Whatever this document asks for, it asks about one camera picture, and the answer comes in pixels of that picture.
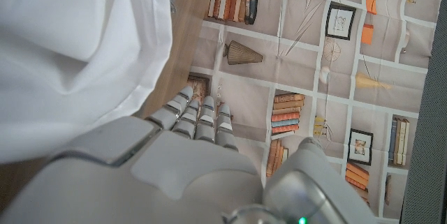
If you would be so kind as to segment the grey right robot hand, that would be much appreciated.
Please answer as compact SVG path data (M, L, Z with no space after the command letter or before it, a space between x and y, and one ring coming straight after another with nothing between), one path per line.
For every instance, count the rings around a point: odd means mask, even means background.
M262 182L227 105L184 87L146 119L122 117L59 147L2 223L374 223L306 137Z

